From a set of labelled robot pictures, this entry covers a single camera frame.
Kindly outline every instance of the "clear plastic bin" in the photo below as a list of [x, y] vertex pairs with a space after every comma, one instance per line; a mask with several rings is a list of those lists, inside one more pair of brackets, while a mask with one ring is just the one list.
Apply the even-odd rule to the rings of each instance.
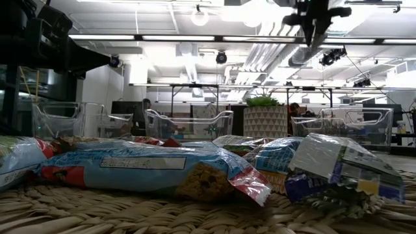
[[145, 111], [146, 135], [178, 141], [214, 140], [230, 135], [233, 128], [233, 111], [223, 111], [215, 118], [169, 118], [154, 110]]
[[317, 118], [292, 118], [296, 137], [309, 133], [348, 137], [378, 151], [390, 150], [392, 125], [393, 109], [388, 108], [329, 108]]
[[130, 135], [132, 114], [108, 115], [96, 103], [44, 102], [32, 105], [33, 135], [43, 140], [56, 137], [116, 138]]

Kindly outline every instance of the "white label on wrapper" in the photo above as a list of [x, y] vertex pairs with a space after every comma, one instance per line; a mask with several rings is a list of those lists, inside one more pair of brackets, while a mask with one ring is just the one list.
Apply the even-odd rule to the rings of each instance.
[[105, 157], [100, 167], [183, 170], [185, 161], [184, 157]]
[[12, 172], [4, 173], [0, 175], [0, 187], [8, 185], [16, 179], [23, 177], [27, 171], [34, 170], [38, 165], [32, 165], [25, 168], [17, 169]]

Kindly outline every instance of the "woven mat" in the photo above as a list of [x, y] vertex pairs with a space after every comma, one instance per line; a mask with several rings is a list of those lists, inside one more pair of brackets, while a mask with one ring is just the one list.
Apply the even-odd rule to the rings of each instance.
[[156, 200], [56, 185], [22, 185], [0, 193], [0, 233], [415, 233], [416, 175], [402, 175], [408, 188], [407, 205], [385, 204], [377, 214], [342, 222], [334, 219], [335, 213], [300, 208], [278, 194], [260, 208]]

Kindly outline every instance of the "white patterned planter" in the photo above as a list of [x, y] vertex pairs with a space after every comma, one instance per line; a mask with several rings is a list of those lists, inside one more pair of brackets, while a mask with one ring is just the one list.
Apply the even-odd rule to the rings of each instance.
[[244, 110], [244, 136], [287, 137], [287, 107], [248, 107]]

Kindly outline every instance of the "desk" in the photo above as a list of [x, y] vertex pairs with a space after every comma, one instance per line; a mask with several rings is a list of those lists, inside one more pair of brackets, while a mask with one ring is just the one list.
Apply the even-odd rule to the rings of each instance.
[[416, 138], [416, 134], [411, 133], [396, 133], [394, 136], [391, 137], [392, 143], [397, 143], [398, 146], [402, 145], [402, 138]]

